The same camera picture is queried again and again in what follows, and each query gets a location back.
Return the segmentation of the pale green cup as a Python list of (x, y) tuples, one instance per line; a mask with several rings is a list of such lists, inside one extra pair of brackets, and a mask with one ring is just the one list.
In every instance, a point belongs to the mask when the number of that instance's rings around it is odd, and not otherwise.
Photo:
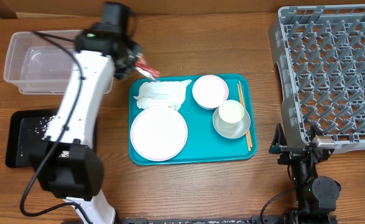
[(244, 108), (236, 100), (226, 100), (218, 108), (220, 118), (227, 123), (234, 124), (244, 117)]

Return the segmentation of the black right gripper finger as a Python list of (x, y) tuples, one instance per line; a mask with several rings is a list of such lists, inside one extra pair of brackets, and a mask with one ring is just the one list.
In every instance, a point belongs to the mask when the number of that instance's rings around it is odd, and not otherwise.
[(320, 131), (318, 126), (315, 124), (312, 124), (310, 126), (310, 145), (319, 146), (321, 144), (322, 137), (323, 137), (323, 133)]
[(287, 140), (285, 138), (282, 125), (278, 123), (275, 128), (274, 138), (269, 148), (269, 154), (281, 154), (287, 149)]

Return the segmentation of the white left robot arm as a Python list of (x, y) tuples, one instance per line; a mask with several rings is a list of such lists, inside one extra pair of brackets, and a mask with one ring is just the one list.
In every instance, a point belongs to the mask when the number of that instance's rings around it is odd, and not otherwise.
[[(133, 71), (142, 52), (128, 30), (136, 13), (118, 2), (106, 2), (102, 19), (77, 35), (75, 52), (64, 52), (74, 63), (56, 117), (44, 139), (30, 150), (35, 173), (20, 202), (21, 213), (37, 217), (71, 206), (83, 223), (117, 223), (116, 210), (101, 190), (103, 161), (96, 155), (96, 119), (104, 90), (114, 78), (123, 80)], [(25, 201), (34, 182), (63, 203), (40, 212), (28, 212)]]

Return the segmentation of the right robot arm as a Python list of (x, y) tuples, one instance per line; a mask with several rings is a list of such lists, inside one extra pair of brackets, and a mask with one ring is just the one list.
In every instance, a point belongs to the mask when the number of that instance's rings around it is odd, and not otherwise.
[(304, 147), (289, 147), (282, 125), (275, 128), (275, 135), (269, 148), (270, 154), (278, 154), (277, 163), (286, 165), (293, 187), (271, 198), (260, 212), (264, 223), (264, 212), (274, 200), (291, 192), (295, 193), (295, 208), (290, 208), (275, 223), (337, 223), (331, 213), (336, 210), (336, 201), (341, 185), (327, 176), (319, 176), (316, 165), (327, 161), (335, 150), (335, 142), (315, 126), (310, 127), (310, 142)]

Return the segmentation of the red snack wrapper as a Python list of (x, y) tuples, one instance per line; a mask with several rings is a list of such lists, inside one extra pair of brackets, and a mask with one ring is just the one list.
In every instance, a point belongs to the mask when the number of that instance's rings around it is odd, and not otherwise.
[(160, 77), (160, 72), (147, 64), (142, 53), (137, 54), (137, 60), (134, 66), (139, 73), (152, 81), (156, 81)]

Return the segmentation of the white napkin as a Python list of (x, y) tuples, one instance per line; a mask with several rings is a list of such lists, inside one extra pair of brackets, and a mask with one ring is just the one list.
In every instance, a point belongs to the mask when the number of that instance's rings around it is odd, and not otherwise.
[(144, 82), (134, 96), (139, 109), (168, 106), (178, 111), (186, 99), (187, 87), (192, 80)]

